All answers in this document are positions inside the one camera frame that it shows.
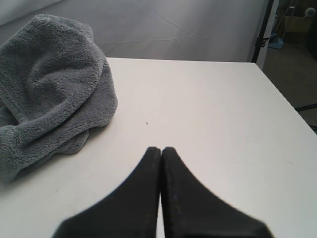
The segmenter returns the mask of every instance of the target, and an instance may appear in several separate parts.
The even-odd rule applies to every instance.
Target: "gray towel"
[[[0,47],[0,179],[24,176],[56,153],[78,152],[89,129],[105,126],[116,107],[92,29],[35,16]]]

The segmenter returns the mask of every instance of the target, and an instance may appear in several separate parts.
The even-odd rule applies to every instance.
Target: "floor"
[[[305,45],[269,48],[263,71],[293,107],[317,103],[317,61]],[[300,114],[308,124],[317,125],[317,109]]]

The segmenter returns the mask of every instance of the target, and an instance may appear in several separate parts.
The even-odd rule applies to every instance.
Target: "black stand pole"
[[[269,16],[270,16],[272,8],[273,8],[273,4],[274,4],[274,0],[268,0],[263,23],[262,23],[261,30],[260,30],[260,34],[259,34],[259,37],[258,37],[257,42],[256,42],[256,48],[255,48],[254,53],[253,53],[253,57],[252,57],[252,61],[251,61],[252,63],[256,63],[258,61],[258,57],[259,57],[261,48],[264,47],[266,41],[269,40],[269,37],[264,38],[264,34],[266,31]]]

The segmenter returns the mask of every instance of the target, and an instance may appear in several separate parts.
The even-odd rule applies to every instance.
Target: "table surface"
[[[316,235],[317,136],[255,64],[108,61],[113,120],[76,155],[0,185],[0,237],[51,237],[120,185],[148,146],[175,147],[207,188],[275,237]]]

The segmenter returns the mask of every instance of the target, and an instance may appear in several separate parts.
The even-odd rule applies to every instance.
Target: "gray backdrop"
[[[89,24],[108,57],[250,61],[267,0],[62,0],[0,26],[0,44],[35,14]]]

